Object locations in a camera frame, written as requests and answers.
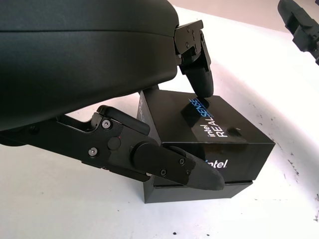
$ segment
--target bolt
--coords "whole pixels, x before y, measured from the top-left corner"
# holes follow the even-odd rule
[[[185,164],[185,159],[181,158],[181,159],[179,160],[179,164],[180,164],[180,165],[184,165],[184,164]]]
[[[160,171],[160,174],[161,174],[161,176],[164,177],[164,176],[167,174],[166,169],[162,169],[162,170]]]
[[[102,127],[104,129],[109,129],[111,127],[111,122],[108,119],[103,120]]]
[[[97,148],[90,148],[90,150],[89,150],[89,155],[91,156],[91,157],[94,157],[95,155],[97,155],[98,154],[98,149]]]

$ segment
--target cardboard box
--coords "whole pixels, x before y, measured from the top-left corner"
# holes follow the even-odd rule
[[[149,89],[141,92],[137,118],[160,145],[205,160],[226,183],[222,191],[205,191],[152,177],[144,183],[145,203],[231,198],[257,178],[275,145],[219,96]]]

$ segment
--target screw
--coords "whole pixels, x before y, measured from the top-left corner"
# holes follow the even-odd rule
[[[34,125],[29,128],[29,133],[33,135],[38,134],[39,131],[40,131],[39,128]]]
[[[181,159],[179,160],[179,164],[180,164],[180,165],[184,165],[184,164],[185,164],[185,159],[181,158]]]
[[[109,129],[111,127],[111,122],[108,119],[103,120],[102,127],[104,129]]]
[[[98,149],[97,148],[90,148],[90,150],[89,150],[89,155],[91,156],[91,157],[94,157],[95,155],[97,155],[98,154]]]
[[[164,177],[164,176],[167,174],[166,169],[162,169],[162,170],[160,171],[160,174],[161,174],[161,176]]]

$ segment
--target table surface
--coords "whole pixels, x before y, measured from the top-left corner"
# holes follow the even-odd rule
[[[215,94],[276,142],[254,184],[232,199],[144,204],[140,182],[31,146],[0,146],[5,239],[318,238],[319,67],[292,36],[176,8],[204,22]],[[161,89],[192,92],[186,77]],[[139,95],[99,105],[136,116]]]

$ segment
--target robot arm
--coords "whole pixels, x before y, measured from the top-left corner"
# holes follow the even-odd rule
[[[319,65],[319,25],[293,0],[280,0],[278,11],[293,42],[302,52],[309,52]]]
[[[179,26],[166,0],[24,4],[0,8],[1,144],[33,145],[143,182],[152,174],[223,189],[222,176],[204,160],[159,146],[147,124],[115,108],[100,107],[88,122],[64,115],[171,80],[177,66],[199,97],[210,97],[202,21]]]

